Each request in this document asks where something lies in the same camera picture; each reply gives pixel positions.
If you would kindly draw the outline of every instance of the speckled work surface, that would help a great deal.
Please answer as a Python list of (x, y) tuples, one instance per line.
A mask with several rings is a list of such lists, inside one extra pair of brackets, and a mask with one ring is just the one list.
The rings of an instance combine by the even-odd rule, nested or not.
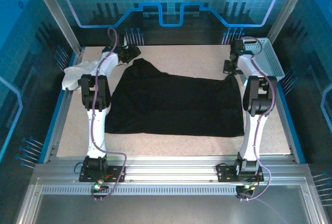
[[(95, 60), (103, 47), (85, 48), (83, 60)], [(142, 46), (140, 58), (157, 69), (173, 75), (222, 80), (224, 60), (229, 58), (229, 46)], [(112, 92), (127, 66), (116, 67), (108, 79)], [(244, 87), (237, 76), (240, 91)], [(202, 137), (155, 134), (108, 134), (105, 145), (109, 151), (125, 152), (130, 156), (206, 156), (236, 155), (243, 137)], [(88, 118), (81, 102), (80, 90), (73, 92), (58, 157), (86, 156), (88, 149)], [(260, 153), (289, 153), (288, 144), (276, 107), (264, 127)]]

